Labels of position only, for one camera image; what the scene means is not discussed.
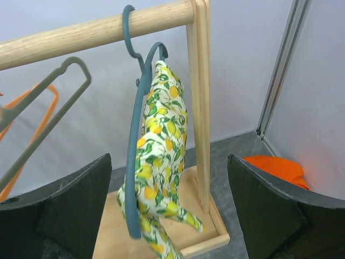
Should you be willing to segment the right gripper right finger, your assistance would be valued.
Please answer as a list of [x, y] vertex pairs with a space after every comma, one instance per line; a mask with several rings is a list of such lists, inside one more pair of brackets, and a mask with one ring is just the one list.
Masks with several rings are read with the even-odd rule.
[[344, 258], [344, 200], [300, 188], [233, 154], [227, 172], [249, 258]]

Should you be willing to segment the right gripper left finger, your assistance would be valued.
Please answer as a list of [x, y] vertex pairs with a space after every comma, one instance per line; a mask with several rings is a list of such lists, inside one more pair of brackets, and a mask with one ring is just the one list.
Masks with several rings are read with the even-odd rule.
[[1, 258], [92, 258], [112, 174], [110, 154], [1, 203]]

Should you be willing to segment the lemon print garment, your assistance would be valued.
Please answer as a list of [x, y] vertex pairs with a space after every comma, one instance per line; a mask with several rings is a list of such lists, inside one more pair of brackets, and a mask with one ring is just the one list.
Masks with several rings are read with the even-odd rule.
[[137, 141], [135, 194], [141, 235], [158, 258], [183, 258], [160, 218], [204, 231], [201, 220], [179, 204], [188, 130], [183, 97], [184, 86], [178, 76], [164, 61], [157, 61]]

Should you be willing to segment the blue-grey hanger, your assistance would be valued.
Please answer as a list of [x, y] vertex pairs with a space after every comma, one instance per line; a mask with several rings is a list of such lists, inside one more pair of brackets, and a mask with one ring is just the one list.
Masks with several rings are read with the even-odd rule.
[[154, 43], [146, 59], [143, 59], [141, 54], [134, 51], [129, 32], [129, 15], [130, 12], [134, 10], [135, 8], [132, 5], [126, 5], [122, 12], [122, 31], [125, 45], [130, 56], [136, 58], [139, 62], [141, 70], [141, 76], [136, 80], [137, 92], [129, 131], [125, 177], [125, 218], [130, 237], [133, 239], [140, 239], [141, 230], [135, 192], [136, 143], [139, 133], [143, 98], [149, 93], [153, 79], [153, 57], [155, 52], [159, 51], [159, 58], [160, 60], [164, 61], [166, 58], [168, 58], [168, 52], [165, 45], [161, 42]]

